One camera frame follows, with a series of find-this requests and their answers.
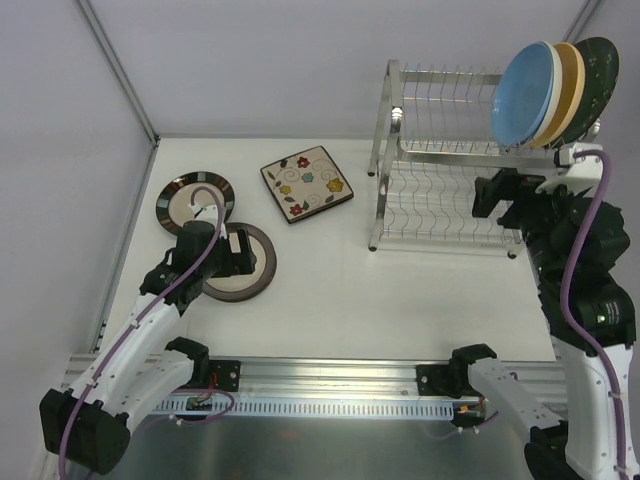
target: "square plate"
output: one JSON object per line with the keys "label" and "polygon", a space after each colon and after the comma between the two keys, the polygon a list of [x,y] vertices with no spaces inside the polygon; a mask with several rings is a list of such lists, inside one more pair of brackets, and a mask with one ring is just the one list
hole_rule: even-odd
{"label": "square plate", "polygon": [[351,186],[322,146],[278,160],[260,172],[289,223],[353,198]]}

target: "perforated metal strip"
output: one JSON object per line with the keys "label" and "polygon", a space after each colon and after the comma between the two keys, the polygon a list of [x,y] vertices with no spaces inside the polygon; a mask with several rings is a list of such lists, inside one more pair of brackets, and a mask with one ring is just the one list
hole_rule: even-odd
{"label": "perforated metal strip", "polygon": [[[187,396],[167,397],[153,414],[207,415],[222,411],[229,404],[226,400],[211,398],[201,405],[208,410],[187,410]],[[307,417],[307,418],[369,418],[405,420],[451,420],[451,402],[377,401],[377,400],[328,400],[293,398],[242,398],[228,415],[251,417]]]}

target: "stack of plates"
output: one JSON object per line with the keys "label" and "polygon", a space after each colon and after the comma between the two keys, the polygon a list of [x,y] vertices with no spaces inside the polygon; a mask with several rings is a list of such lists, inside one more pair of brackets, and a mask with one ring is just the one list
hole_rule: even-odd
{"label": "stack of plates", "polygon": [[491,128],[499,145],[560,147],[582,137],[606,107],[618,78],[610,40],[575,46],[537,42],[507,67],[493,100]]}

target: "round plate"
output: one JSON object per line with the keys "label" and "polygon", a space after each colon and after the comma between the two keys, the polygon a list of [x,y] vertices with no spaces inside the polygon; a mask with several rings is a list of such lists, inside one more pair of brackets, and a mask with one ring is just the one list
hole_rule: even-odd
{"label": "round plate", "polygon": [[227,232],[231,240],[231,250],[238,251],[237,236],[239,228],[246,228],[249,234],[251,250],[257,258],[256,269],[251,275],[236,275],[228,278],[210,278],[204,283],[202,292],[223,302],[242,302],[255,297],[269,286],[276,274],[278,258],[273,243],[267,234],[258,227],[247,223],[227,223]]}
{"label": "round plate", "polygon": [[[191,192],[201,185],[216,193],[220,203],[226,208],[225,221],[229,219],[235,204],[235,194],[229,182],[215,173],[191,172],[172,180],[162,189],[156,201],[156,218],[167,232],[177,235],[185,222],[194,219],[189,208]],[[196,201],[203,207],[214,203],[208,192],[198,192]]]}
{"label": "round plate", "polygon": [[549,99],[547,112],[544,114],[542,122],[540,122],[540,126],[536,130],[536,133],[534,133],[533,137],[531,137],[532,144],[535,144],[539,140],[539,138],[543,136],[547,131],[549,125],[551,125],[551,122],[558,110],[558,104],[560,102],[560,95],[562,93],[563,85],[562,61],[560,59],[558,51],[550,43],[541,43],[544,43],[551,52],[551,58],[553,60],[553,86],[551,87],[551,98]]}
{"label": "round plate", "polygon": [[511,61],[491,112],[491,130],[499,145],[521,145],[536,133],[551,101],[553,70],[553,55],[544,42],[525,47]]}
{"label": "round plate", "polygon": [[531,147],[541,147],[564,132],[578,109],[584,90],[584,60],[576,47],[570,43],[555,46],[562,63],[562,91],[556,114],[544,133],[531,142]]}
{"label": "round plate", "polygon": [[578,140],[595,123],[616,88],[620,59],[610,40],[593,37],[576,43],[585,68],[584,92],[573,119],[554,147]]}

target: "wire rack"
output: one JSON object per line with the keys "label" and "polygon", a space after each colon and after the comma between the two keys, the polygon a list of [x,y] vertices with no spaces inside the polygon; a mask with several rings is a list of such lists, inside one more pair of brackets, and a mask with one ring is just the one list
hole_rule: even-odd
{"label": "wire rack", "polygon": [[370,250],[381,239],[412,240],[417,250],[434,244],[506,249],[511,256],[521,250],[519,232],[497,223],[505,202],[489,218],[471,215],[477,177],[503,167],[554,168],[552,152],[504,148],[493,140],[490,116],[500,78],[485,67],[401,70],[389,61],[369,165],[369,175],[379,177]]}

